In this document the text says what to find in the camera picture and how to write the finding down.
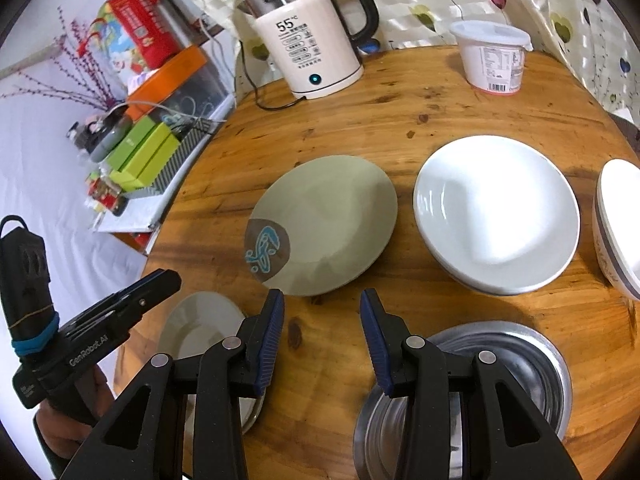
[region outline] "green box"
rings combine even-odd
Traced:
[[[140,187],[151,186],[151,184],[153,184],[158,174],[162,171],[162,168],[165,167],[175,150],[178,149],[178,146],[180,146],[180,142],[172,135],[164,140],[162,146],[158,148],[158,151],[138,176],[138,181],[143,184],[143,186]]]
[[[120,172],[129,174],[130,180],[137,178],[169,136],[173,137],[171,129],[164,123],[158,124],[120,168]]]
[[[180,142],[169,127],[159,124],[123,167],[111,171],[109,177],[125,192],[150,186],[178,146]]]
[[[119,170],[127,159],[136,151],[138,145],[145,139],[149,132],[156,126],[156,122],[148,116],[142,117],[124,139],[113,149],[107,157],[107,163],[112,170]]]

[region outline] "metal bowl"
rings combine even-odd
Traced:
[[[445,352],[473,356],[490,350],[529,394],[560,439],[569,424],[572,388],[569,369],[558,349],[542,334],[507,321],[455,326],[428,338]],[[460,397],[450,394],[449,478],[462,478]],[[392,480],[404,430],[406,397],[389,399],[374,386],[358,416],[353,459],[360,480]]]

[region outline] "striped box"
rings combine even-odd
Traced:
[[[178,149],[175,150],[167,164],[160,171],[156,179],[151,186],[143,187],[126,193],[125,196],[129,199],[144,198],[145,196],[162,195],[169,183],[174,178],[180,167],[184,164],[184,161],[195,149],[198,143],[207,135],[210,135],[210,131],[213,130],[214,124],[206,119],[198,119],[193,125],[191,131],[184,137]]]

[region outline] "wooden table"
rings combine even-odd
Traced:
[[[283,81],[262,94],[270,105],[290,100]],[[548,156],[580,205],[574,260],[531,294],[492,298],[468,290],[434,261],[415,225],[412,193],[424,161],[452,140],[485,133]],[[252,208],[287,171],[335,154],[362,156],[386,171],[398,192],[398,224],[382,256],[353,283],[320,297],[287,298],[273,383],[244,438],[251,479],[357,478],[351,439],[374,381],[358,316],[358,297],[368,286],[413,333],[504,319],[551,339],[573,380],[564,442],[584,480],[595,479],[640,415],[640,351],[635,318],[596,261],[591,202],[609,159],[638,160],[593,97],[543,54],[527,55],[514,96],[475,90],[455,47],[428,47],[369,57],[355,85],[285,111],[265,112],[246,98],[191,170],[164,222],[146,271],[177,270],[182,290],[132,330],[118,360],[117,389],[154,354],[164,320],[189,294],[215,290],[248,315],[260,310],[266,290],[243,259]]]

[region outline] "human hand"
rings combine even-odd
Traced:
[[[97,365],[94,367],[94,379],[95,413],[101,417],[113,404],[113,394],[107,385],[107,377]],[[55,410],[48,400],[40,403],[36,413],[36,424],[49,449],[65,459],[73,457],[92,430],[90,426]]]

